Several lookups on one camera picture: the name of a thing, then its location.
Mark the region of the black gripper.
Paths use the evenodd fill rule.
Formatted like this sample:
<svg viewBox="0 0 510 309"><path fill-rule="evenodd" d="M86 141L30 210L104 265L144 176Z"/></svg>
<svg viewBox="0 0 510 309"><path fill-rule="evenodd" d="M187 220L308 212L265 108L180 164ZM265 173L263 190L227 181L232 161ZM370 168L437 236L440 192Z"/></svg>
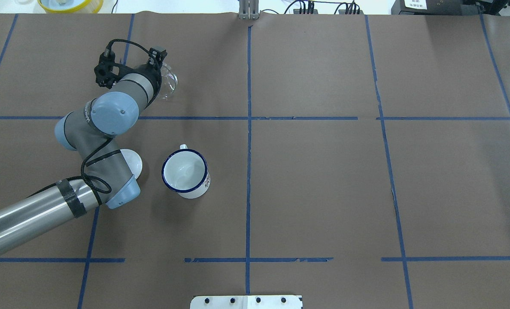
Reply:
<svg viewBox="0 0 510 309"><path fill-rule="evenodd" d="M162 83L161 66L162 64L159 61L149 60L147 63L133 69L132 73L147 78L151 82L153 93L159 93Z"/></svg>

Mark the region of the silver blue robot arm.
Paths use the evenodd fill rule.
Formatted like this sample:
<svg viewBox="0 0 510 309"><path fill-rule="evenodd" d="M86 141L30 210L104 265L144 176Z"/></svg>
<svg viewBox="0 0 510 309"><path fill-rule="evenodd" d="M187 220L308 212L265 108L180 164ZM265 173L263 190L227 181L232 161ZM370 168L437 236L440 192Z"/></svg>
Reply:
<svg viewBox="0 0 510 309"><path fill-rule="evenodd" d="M115 138L131 129L161 89L161 61L110 78L110 90L61 118L55 137L82 158L79 176L62 179L0 210L0 256L98 206L116 209L140 186Z"/></svg>

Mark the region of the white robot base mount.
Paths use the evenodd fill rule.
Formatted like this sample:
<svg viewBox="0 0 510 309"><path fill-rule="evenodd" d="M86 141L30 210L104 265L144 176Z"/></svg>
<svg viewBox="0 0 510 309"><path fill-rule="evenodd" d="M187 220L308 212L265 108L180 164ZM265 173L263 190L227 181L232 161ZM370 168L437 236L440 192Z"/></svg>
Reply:
<svg viewBox="0 0 510 309"><path fill-rule="evenodd" d="M190 302L191 309L302 309L298 295L226 295L198 296Z"/></svg>

